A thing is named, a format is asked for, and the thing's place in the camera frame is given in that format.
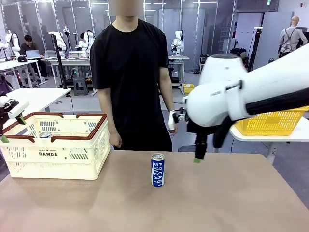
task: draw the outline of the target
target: stool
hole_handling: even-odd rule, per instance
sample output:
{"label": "stool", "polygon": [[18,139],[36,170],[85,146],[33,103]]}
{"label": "stool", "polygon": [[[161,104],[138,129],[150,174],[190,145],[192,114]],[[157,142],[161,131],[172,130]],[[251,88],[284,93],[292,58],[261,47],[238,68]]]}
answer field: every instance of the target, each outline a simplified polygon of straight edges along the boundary
{"label": "stool", "polygon": [[88,87],[86,84],[86,79],[85,78],[73,78],[73,83],[74,83],[74,95],[88,95]]}

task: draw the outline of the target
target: black t-shirt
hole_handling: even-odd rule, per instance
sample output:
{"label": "black t-shirt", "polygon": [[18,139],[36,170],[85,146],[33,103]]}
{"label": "black t-shirt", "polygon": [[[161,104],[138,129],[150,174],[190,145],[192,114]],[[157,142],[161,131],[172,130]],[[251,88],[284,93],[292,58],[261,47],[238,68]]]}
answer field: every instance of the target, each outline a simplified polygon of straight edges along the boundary
{"label": "black t-shirt", "polygon": [[90,52],[93,87],[111,89],[119,133],[151,131],[164,125],[159,98],[159,70],[169,64],[166,37],[139,19],[132,32],[109,25]]}

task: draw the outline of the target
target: mannequin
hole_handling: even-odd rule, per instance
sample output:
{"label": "mannequin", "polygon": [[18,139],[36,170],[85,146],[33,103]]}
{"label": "mannequin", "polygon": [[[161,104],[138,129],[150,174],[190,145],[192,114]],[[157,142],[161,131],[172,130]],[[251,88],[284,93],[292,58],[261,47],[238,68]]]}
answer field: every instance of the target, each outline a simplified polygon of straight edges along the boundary
{"label": "mannequin", "polygon": [[308,43],[303,31],[296,27],[298,22],[299,17],[294,16],[291,20],[291,26],[282,30],[279,38],[279,44],[281,47],[279,58],[295,51],[299,39],[303,41],[303,45]]}

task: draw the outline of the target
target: yellow plastic basket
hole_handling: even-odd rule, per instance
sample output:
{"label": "yellow plastic basket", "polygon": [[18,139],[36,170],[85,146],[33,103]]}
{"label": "yellow plastic basket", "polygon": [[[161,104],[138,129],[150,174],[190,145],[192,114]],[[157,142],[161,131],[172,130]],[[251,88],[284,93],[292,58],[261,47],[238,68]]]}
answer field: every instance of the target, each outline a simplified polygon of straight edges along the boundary
{"label": "yellow plastic basket", "polygon": [[259,114],[253,118],[239,121],[235,126],[243,135],[287,136],[293,132],[307,110],[309,110],[309,106]]}
{"label": "yellow plastic basket", "polygon": [[184,89],[184,93],[189,94],[194,89],[194,85],[193,84],[184,84],[183,89]]}

